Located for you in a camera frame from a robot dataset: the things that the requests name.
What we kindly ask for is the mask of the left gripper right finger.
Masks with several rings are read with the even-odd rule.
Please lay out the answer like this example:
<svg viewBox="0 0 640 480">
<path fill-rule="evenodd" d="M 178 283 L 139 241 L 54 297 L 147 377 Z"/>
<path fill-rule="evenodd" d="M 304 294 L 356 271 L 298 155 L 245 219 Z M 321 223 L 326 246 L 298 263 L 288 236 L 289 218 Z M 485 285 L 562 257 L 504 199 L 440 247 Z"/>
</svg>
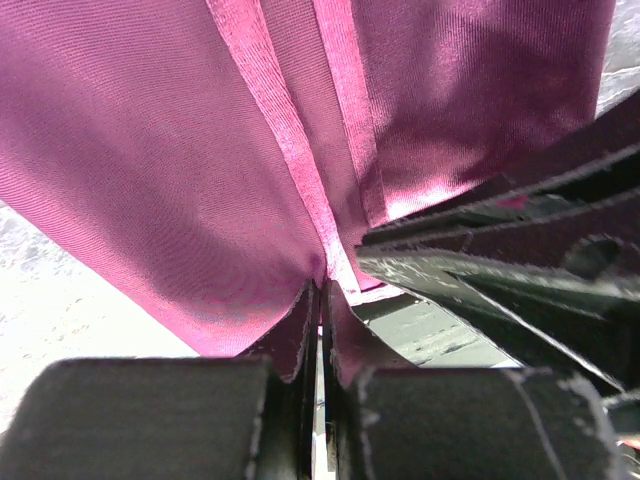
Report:
<svg viewBox="0 0 640 480">
<path fill-rule="evenodd" d="M 322 290 L 327 435 L 341 479 L 621 479 L 598 393 L 547 368 L 419 368 Z"/>
</svg>

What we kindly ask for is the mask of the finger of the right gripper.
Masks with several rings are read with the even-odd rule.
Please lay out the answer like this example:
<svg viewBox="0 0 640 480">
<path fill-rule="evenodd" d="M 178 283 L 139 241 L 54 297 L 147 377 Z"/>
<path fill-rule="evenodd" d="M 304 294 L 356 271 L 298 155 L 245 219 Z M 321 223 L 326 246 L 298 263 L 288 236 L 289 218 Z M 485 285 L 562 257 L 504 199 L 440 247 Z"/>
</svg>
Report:
<svg viewBox="0 0 640 480">
<path fill-rule="evenodd" d="M 638 187 L 639 101 L 626 99 L 472 190 L 374 228 L 362 244 L 529 221 Z"/>
<path fill-rule="evenodd" d="M 515 360 L 576 369 L 600 390 L 639 385 L 639 296 L 617 284 L 444 250 L 357 249 L 362 271 L 458 316 Z"/>
</svg>

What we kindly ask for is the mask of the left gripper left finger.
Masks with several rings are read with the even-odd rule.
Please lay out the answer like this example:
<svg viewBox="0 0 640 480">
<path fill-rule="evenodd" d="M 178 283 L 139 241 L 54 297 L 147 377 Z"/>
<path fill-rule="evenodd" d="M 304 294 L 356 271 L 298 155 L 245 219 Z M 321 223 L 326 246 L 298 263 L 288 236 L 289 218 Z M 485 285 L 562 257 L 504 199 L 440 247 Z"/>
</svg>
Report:
<svg viewBox="0 0 640 480">
<path fill-rule="evenodd" d="M 307 479 L 319 289 L 232 358 L 48 366 L 1 444 L 5 479 Z"/>
</svg>

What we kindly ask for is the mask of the purple cloth napkin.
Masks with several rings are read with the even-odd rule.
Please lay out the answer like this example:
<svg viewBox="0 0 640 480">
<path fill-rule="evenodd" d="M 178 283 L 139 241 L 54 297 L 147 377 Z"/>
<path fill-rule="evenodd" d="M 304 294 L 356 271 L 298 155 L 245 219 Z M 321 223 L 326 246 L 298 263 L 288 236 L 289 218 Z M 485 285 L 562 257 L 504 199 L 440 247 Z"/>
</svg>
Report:
<svg viewBox="0 0 640 480">
<path fill-rule="evenodd" d="M 197 352 L 589 123 L 611 1 L 5 1 L 1 198 Z"/>
</svg>

